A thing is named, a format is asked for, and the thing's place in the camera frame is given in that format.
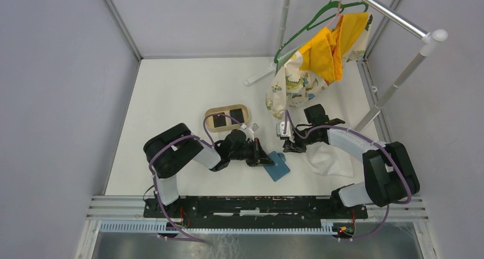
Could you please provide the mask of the beige oval tray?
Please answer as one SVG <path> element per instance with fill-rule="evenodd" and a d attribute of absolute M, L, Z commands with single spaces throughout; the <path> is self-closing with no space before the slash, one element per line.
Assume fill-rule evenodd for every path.
<path fill-rule="evenodd" d="M 230 117 L 229 111 L 236 108 L 241 108 L 243 110 L 244 119 L 245 119 L 244 123 L 239 123 L 237 120 Z M 224 116 L 226 117 L 227 125 L 225 127 L 220 127 L 220 128 L 213 127 L 212 117 L 214 114 L 218 114 L 218 113 L 223 113 Z M 251 115 L 248 107 L 246 107 L 243 104 L 234 104 L 229 106 L 222 106 L 222 107 L 215 107 L 215 108 L 208 109 L 205 112 L 203 127 L 205 130 L 209 132 L 224 132 L 224 131 L 231 131 L 236 128 L 239 128 L 241 124 L 248 124 L 250 121 L 251 121 Z"/>

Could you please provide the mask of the blue card holder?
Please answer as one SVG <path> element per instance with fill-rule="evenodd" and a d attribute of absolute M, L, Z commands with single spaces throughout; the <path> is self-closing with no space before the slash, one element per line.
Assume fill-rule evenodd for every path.
<path fill-rule="evenodd" d="M 287 175 L 291 170 L 286 164 L 286 158 L 282 152 L 273 151 L 269 153 L 269 159 L 273 161 L 273 165 L 265 165 L 264 169 L 269 174 L 270 178 L 277 182 Z"/>

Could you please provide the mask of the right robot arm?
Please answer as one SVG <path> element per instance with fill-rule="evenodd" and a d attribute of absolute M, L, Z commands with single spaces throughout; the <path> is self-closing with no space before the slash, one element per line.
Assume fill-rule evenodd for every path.
<path fill-rule="evenodd" d="M 408 204 L 420 191 L 411 159 L 400 142 L 374 141 L 362 133 L 344 127 L 344 121 L 330 119 L 322 105 L 304 110 L 307 124 L 298 129 L 289 113 L 276 125 L 277 136 L 284 141 L 283 151 L 304 153 L 308 145 L 325 143 L 356 158 L 363 166 L 364 179 L 332 192 L 332 215 L 346 217 L 356 205 Z"/>

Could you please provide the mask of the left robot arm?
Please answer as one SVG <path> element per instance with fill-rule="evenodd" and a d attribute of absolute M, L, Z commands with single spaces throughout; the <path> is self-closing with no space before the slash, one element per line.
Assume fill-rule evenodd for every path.
<path fill-rule="evenodd" d="M 232 160 L 244 161 L 249 167 L 275 165 L 260 140 L 246 135 L 246 128 L 243 125 L 233 129 L 225 139 L 209 146 L 193 135 L 186 124 L 179 123 L 146 142 L 143 151 L 152 173 L 157 209 L 164 217 L 174 217 L 179 211 L 176 175 L 191 161 L 212 172 L 221 171 Z"/>

